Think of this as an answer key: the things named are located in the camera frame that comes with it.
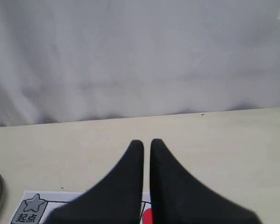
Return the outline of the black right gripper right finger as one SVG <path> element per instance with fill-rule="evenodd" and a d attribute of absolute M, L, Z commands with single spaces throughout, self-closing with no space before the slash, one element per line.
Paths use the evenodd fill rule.
<path fill-rule="evenodd" d="M 260 224 L 258 215 L 189 173 L 161 139 L 150 147 L 150 198 L 155 224 Z"/>

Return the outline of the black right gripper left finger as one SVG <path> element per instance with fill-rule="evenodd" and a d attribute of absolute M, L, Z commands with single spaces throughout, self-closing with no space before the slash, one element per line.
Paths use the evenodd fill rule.
<path fill-rule="evenodd" d="M 76 199 L 57 207 L 48 224 L 138 224 L 140 222 L 144 145 L 132 140 L 114 168 Z"/>

